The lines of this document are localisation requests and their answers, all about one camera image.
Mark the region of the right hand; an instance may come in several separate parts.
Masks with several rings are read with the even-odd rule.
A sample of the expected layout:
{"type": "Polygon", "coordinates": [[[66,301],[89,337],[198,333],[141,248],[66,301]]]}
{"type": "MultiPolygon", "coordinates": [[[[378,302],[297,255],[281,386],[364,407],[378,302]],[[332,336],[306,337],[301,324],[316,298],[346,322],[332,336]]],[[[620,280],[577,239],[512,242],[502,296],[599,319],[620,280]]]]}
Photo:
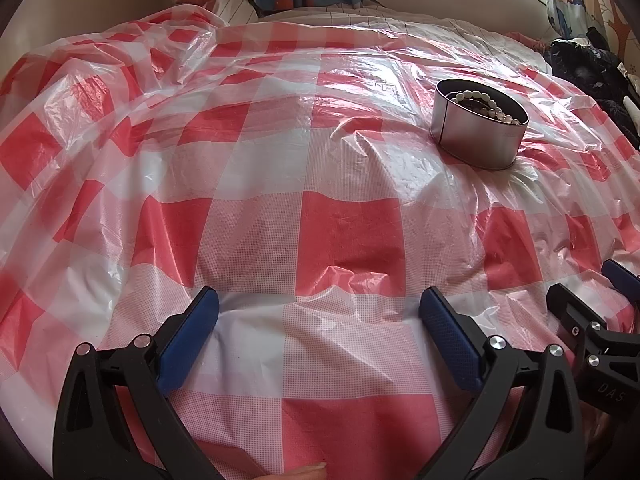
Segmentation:
{"type": "Polygon", "coordinates": [[[611,416],[584,401],[580,402],[580,414],[582,414],[586,450],[589,450],[594,444],[598,443],[600,437],[608,429],[611,416]]]}

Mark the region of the left hand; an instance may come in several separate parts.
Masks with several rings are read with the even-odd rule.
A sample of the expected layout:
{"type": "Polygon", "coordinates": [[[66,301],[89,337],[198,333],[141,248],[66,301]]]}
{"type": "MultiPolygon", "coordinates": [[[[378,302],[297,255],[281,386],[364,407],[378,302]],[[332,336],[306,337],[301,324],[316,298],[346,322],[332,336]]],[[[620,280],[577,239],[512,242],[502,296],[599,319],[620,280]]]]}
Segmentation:
{"type": "Polygon", "coordinates": [[[318,463],[285,471],[283,474],[267,474],[255,480],[326,480],[327,478],[326,463],[318,463]]]}

